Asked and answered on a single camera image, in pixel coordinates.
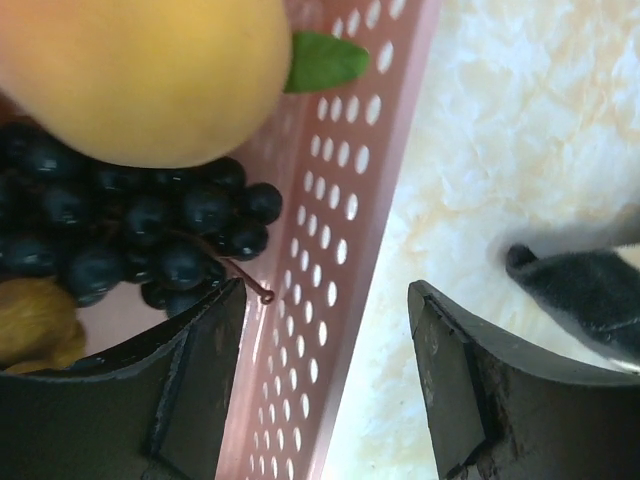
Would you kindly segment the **orange fruit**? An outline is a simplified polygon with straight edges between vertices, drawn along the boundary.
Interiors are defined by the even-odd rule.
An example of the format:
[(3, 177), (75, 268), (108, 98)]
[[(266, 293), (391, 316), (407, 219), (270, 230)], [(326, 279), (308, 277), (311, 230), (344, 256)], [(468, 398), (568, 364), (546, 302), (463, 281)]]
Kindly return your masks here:
[(197, 166), (267, 121), (291, 62), (281, 1), (5, 1), (1, 89), (95, 159)]

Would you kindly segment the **brown longan bunch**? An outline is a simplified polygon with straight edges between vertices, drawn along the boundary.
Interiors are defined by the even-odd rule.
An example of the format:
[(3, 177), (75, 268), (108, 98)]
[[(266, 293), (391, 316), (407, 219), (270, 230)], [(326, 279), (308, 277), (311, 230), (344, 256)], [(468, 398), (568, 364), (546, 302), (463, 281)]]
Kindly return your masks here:
[(48, 278), (1, 283), (1, 370), (62, 370), (86, 356), (75, 300)]

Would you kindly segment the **dark grape bunch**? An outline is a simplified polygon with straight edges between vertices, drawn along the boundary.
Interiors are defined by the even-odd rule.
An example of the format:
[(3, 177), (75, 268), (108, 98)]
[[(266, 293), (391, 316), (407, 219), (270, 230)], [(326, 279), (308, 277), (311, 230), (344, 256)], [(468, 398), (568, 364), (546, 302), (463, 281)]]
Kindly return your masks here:
[(1, 127), (1, 276), (44, 278), (80, 308), (134, 284), (175, 316), (260, 256), (283, 198), (224, 156), (149, 169), (91, 159), (35, 126)]

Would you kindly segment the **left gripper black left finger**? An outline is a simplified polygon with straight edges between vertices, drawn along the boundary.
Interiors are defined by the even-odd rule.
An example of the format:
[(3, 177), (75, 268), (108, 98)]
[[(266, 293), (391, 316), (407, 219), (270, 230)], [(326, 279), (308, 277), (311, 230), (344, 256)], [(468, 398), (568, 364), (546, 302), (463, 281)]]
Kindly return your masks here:
[(61, 370), (1, 377), (5, 479), (211, 479), (247, 301), (233, 279)]

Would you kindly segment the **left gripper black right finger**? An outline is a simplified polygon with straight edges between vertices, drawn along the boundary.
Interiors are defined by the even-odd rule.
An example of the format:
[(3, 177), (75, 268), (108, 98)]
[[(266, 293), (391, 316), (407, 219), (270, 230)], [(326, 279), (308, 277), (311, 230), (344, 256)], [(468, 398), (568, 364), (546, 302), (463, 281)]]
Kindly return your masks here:
[(524, 340), (423, 280), (408, 288), (442, 479), (635, 479), (639, 379)]

